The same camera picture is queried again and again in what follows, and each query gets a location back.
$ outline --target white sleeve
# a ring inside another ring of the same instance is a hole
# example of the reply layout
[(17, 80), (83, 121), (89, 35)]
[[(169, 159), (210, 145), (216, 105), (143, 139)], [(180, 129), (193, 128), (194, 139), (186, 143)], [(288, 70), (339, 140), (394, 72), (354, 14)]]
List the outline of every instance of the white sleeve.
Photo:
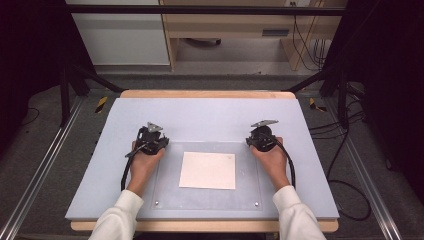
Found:
[(303, 204), (293, 186), (278, 190), (273, 197), (280, 220), (280, 240), (325, 239), (311, 209)]
[(90, 239), (132, 239), (136, 216), (144, 201), (137, 194), (124, 190), (115, 206), (97, 220)]

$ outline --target clear acrylic sheet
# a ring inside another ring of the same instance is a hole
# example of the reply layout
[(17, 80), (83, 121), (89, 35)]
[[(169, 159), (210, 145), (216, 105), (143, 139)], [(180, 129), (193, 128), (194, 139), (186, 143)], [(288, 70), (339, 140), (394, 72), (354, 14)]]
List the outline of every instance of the clear acrylic sheet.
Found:
[[(246, 143), (172, 142), (159, 162), (152, 208), (157, 210), (261, 210), (257, 161)], [(179, 187), (184, 152), (235, 154), (236, 189)]]

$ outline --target hand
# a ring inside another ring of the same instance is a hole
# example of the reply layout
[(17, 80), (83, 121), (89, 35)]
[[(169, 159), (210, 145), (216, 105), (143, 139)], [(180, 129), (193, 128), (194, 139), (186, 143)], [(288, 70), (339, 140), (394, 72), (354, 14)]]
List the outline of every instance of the hand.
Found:
[(128, 183), (127, 190), (142, 197), (150, 176), (164, 154), (165, 148), (159, 150), (156, 155), (147, 155), (141, 151), (136, 153), (130, 167), (131, 180)]
[[(281, 137), (277, 137), (277, 141), (281, 144), (283, 143)], [(268, 173), (276, 192), (290, 185), (286, 174), (287, 156), (280, 147), (275, 146), (268, 152), (260, 152), (255, 146), (250, 145), (250, 151), (252, 151), (253, 155), (261, 162), (265, 171)]]

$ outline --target person's left hand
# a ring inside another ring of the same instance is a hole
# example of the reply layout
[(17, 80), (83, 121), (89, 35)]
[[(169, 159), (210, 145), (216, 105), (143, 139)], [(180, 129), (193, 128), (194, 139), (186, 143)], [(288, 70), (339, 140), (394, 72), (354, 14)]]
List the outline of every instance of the person's left hand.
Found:
[(165, 148), (159, 150), (156, 155), (147, 155), (141, 151), (136, 153), (130, 166), (131, 180), (127, 186), (127, 190), (142, 197), (150, 176), (164, 154)]

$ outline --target cable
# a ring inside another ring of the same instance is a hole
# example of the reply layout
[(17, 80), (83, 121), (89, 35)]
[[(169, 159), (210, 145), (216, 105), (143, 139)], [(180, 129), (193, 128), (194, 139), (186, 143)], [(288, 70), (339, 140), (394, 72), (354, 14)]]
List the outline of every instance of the cable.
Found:
[(289, 162), (289, 167), (290, 167), (290, 175), (291, 175), (291, 184), (292, 186), (296, 189), (296, 171), (294, 169), (294, 164), (293, 161), (289, 155), (289, 153), (287, 152), (287, 150), (284, 148), (283, 144), (281, 144), (277, 139), (275, 139), (274, 137), (268, 136), (265, 133), (259, 133), (263, 136), (265, 136), (266, 138), (270, 139), (273, 143), (275, 143), (277, 146), (279, 146), (281, 148), (281, 150), (283, 150), (284, 154), (286, 154), (288, 162)]
[(40, 110), (38, 110), (38, 109), (36, 109), (36, 108), (28, 108), (28, 110), (35, 110), (35, 111), (37, 111), (37, 115), (36, 115), (33, 119), (31, 119), (31, 121), (26, 122), (26, 123), (22, 123), (22, 124), (21, 124), (21, 126), (25, 126), (25, 125), (28, 125), (28, 124), (30, 124), (30, 123), (32, 123), (32, 122), (34, 122), (34, 121), (35, 121), (35, 119), (37, 119), (37, 118), (38, 118), (38, 116), (40, 115)]
[[(361, 115), (363, 113), (364, 113), (364, 111), (356, 112), (356, 113), (352, 114), (352, 116), (350, 116), (348, 119), (354, 118), (354, 117), (359, 116), (359, 115)], [(318, 127), (312, 127), (312, 128), (308, 128), (308, 130), (309, 131), (313, 131), (313, 130), (318, 130), (318, 129), (323, 129), (323, 128), (331, 127), (331, 126), (334, 126), (334, 125), (339, 126), (340, 125), (340, 122), (334, 122), (334, 123), (330, 123), (330, 124), (326, 124), (326, 125), (322, 125), (322, 126), (318, 126)]]
[(370, 204), (370, 201), (368, 200), (367, 196), (365, 196), (365, 194), (363, 192), (361, 192), (361, 190), (359, 190), (357, 187), (353, 186), (350, 183), (347, 183), (347, 182), (344, 182), (344, 181), (340, 181), (340, 180), (328, 180), (328, 183), (339, 183), (339, 184), (343, 184), (343, 185), (346, 185), (346, 186), (352, 188), (357, 193), (359, 193), (365, 199), (365, 202), (367, 203), (367, 213), (363, 217), (353, 217), (353, 216), (350, 216), (347, 213), (343, 212), (343, 210), (339, 210), (339, 213), (340, 214), (342, 214), (343, 216), (345, 216), (345, 217), (347, 217), (347, 218), (349, 218), (351, 220), (354, 220), (354, 221), (364, 221), (367, 218), (369, 218), (369, 216), (371, 215), (371, 204)]
[[(318, 43), (321, 42), (321, 46), (320, 46), (320, 51), (319, 54), (318, 53)], [(321, 71), (323, 66), (324, 66), (324, 61), (326, 59), (326, 57), (324, 57), (324, 52), (325, 52), (325, 39), (315, 39), (315, 43), (314, 43), (314, 51), (313, 51), (313, 56), (314, 59), (313, 61), (316, 62), (316, 64), (318, 65), (319, 70)]]
[(361, 103), (361, 100), (354, 100), (354, 101), (350, 102), (350, 103), (346, 106), (346, 108), (349, 108), (350, 106), (352, 106), (352, 105), (353, 105), (353, 104), (355, 104), (355, 103)]
[[(349, 117), (349, 119), (351, 119), (351, 118), (353, 118), (353, 117), (356, 117), (356, 116), (360, 116), (361, 114), (363, 113), (363, 111), (359, 111), (359, 112), (357, 112), (357, 113), (355, 113), (355, 114), (353, 114), (352, 116), (350, 116)], [(344, 133), (342, 133), (341, 135), (344, 135), (344, 137), (343, 137), (343, 140), (342, 140), (342, 142), (340, 143), (340, 146), (338, 147), (338, 149), (337, 149), (337, 151), (336, 151), (336, 153), (335, 153), (335, 155), (334, 155), (334, 157), (333, 157), (333, 159), (331, 160), (331, 163), (330, 163), (330, 167), (328, 168), (328, 170), (327, 170), (327, 174), (326, 174), (326, 179), (327, 179), (327, 182), (328, 183), (338, 183), (338, 184), (343, 184), (343, 185), (346, 185), (346, 186), (348, 186), (348, 187), (350, 187), (350, 188), (352, 188), (353, 190), (355, 190), (356, 192), (358, 192), (364, 199), (365, 199), (365, 201), (366, 201), (366, 203), (367, 203), (367, 213), (365, 214), (365, 216), (363, 216), (363, 217), (353, 217), (353, 216), (350, 216), (350, 215), (348, 215), (347, 213), (345, 213), (345, 212), (343, 212), (343, 210), (339, 210), (339, 213), (341, 214), (341, 215), (343, 215), (343, 216), (345, 216), (345, 217), (347, 217), (347, 218), (349, 218), (349, 219), (351, 219), (351, 220), (354, 220), (354, 221), (364, 221), (364, 220), (366, 220), (366, 219), (368, 219), (368, 217), (371, 215), (371, 204), (370, 204), (370, 202), (369, 202), (369, 200), (368, 200), (368, 198), (365, 196), (365, 194), (364, 193), (362, 193), (362, 191), (361, 190), (359, 190), (358, 188), (356, 188), (355, 186), (353, 186), (352, 184), (350, 184), (350, 183), (347, 183), (347, 182), (344, 182), (344, 181), (340, 181), (340, 180), (335, 180), (335, 179), (331, 179), (330, 180), (330, 174), (331, 174), (331, 170), (333, 169), (333, 167), (334, 167), (334, 163), (336, 162), (336, 159), (337, 159), (337, 157), (338, 157), (338, 155), (340, 154), (340, 151), (341, 151), (341, 149), (342, 149), (342, 147), (343, 147), (343, 145), (344, 145), (344, 143), (346, 142), (346, 139), (347, 139), (347, 136), (348, 136), (348, 134), (349, 134), (349, 126), (350, 126), (350, 124), (352, 124), (352, 123), (349, 123), (348, 125), (347, 125), (347, 128), (346, 128), (346, 132), (344, 132)]]
[(337, 130), (338, 128), (339, 128), (339, 126), (336, 126), (336, 127), (332, 128), (332, 129), (327, 130), (327, 131), (324, 131), (324, 132), (311, 133), (311, 136), (313, 136), (313, 135), (320, 135), (320, 134), (324, 134), (324, 133), (329, 133), (329, 132), (332, 132), (334, 130)]
[[(295, 33), (296, 33), (296, 29), (298, 30), (298, 32), (299, 32), (299, 29), (297, 28), (297, 22), (296, 22), (296, 15), (294, 15), (293, 16), (294, 17), (294, 24), (293, 24), (293, 38), (292, 38), (292, 40), (293, 40), (293, 46), (294, 46), (294, 49), (296, 50), (296, 52), (297, 52), (297, 54), (299, 55), (299, 58), (300, 58), (300, 60), (302, 61), (302, 63), (303, 63), (303, 66), (305, 66), (305, 68), (306, 69), (308, 69), (308, 70), (310, 70), (310, 71), (319, 71), (319, 69), (311, 69), (311, 68), (309, 68), (308, 66), (306, 66), (306, 64), (305, 64), (305, 61), (303, 60), (303, 57), (302, 57), (302, 55), (300, 54), (300, 52), (299, 52), (299, 50), (297, 49), (297, 47), (296, 47), (296, 43), (294, 42), (294, 35), (295, 35)], [(300, 32), (299, 32), (299, 36), (300, 36), (300, 38), (302, 39), (302, 42), (304, 43), (304, 45), (305, 45), (305, 48), (306, 48), (306, 51), (308, 52), (308, 55), (309, 55), (309, 57), (312, 59), (312, 57), (311, 57), (311, 54), (309, 53), (309, 50), (308, 50), (308, 48), (307, 48), (307, 46), (306, 46), (306, 43), (303, 41), (303, 37), (302, 37), (302, 35), (300, 34)]]
[(125, 156), (125, 157), (128, 157), (128, 161), (127, 161), (127, 165), (125, 165), (124, 174), (122, 175), (122, 179), (121, 179), (121, 191), (125, 189), (125, 183), (127, 181), (128, 171), (130, 170), (135, 154), (137, 154), (137, 152), (140, 151), (140, 149), (143, 148), (145, 145), (146, 144), (143, 144), (140, 147), (136, 148), (137, 146), (136, 144), (134, 144), (133, 150)]
[(340, 136), (343, 136), (345, 134), (346, 133), (340, 133), (339, 135), (332, 136), (332, 137), (313, 137), (312, 139), (318, 139), (318, 140), (320, 140), (320, 139), (335, 139), (335, 138), (340, 137)]

